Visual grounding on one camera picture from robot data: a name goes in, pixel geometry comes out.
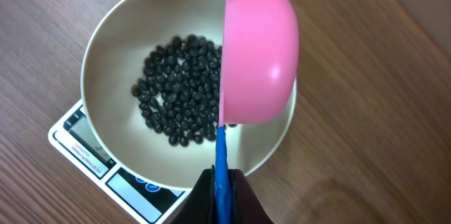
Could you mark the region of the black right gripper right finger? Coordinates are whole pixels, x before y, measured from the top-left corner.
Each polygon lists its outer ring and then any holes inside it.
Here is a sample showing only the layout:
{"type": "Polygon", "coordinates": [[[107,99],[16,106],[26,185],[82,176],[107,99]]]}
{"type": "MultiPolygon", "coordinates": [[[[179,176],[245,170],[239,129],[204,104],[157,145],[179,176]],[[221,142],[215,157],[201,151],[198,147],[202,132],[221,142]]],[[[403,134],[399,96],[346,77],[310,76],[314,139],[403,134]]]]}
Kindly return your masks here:
{"type": "Polygon", "coordinates": [[[273,224],[260,204],[244,173],[230,169],[232,185],[232,224],[273,224]]]}

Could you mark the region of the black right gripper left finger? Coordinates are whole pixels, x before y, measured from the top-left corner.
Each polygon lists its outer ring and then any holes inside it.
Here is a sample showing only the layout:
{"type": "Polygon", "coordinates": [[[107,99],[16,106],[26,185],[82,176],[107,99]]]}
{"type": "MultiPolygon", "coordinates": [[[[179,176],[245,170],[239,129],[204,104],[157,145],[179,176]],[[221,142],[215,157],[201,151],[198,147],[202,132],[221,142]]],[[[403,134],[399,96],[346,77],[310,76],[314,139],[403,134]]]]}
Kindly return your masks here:
{"type": "Polygon", "coordinates": [[[214,168],[205,169],[171,224],[215,224],[214,168]]]}

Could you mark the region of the pink scoop with blue handle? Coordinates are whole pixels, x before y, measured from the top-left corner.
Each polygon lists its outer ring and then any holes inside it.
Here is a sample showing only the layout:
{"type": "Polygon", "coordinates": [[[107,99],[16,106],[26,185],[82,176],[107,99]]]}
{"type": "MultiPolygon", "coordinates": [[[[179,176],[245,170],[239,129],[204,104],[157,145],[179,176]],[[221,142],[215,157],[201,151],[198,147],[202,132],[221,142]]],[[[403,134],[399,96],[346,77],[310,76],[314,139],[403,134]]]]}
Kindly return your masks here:
{"type": "Polygon", "coordinates": [[[283,110],[292,92],[299,28],[289,0],[225,0],[214,199],[218,223],[232,220],[228,123],[265,123],[283,110]]]}

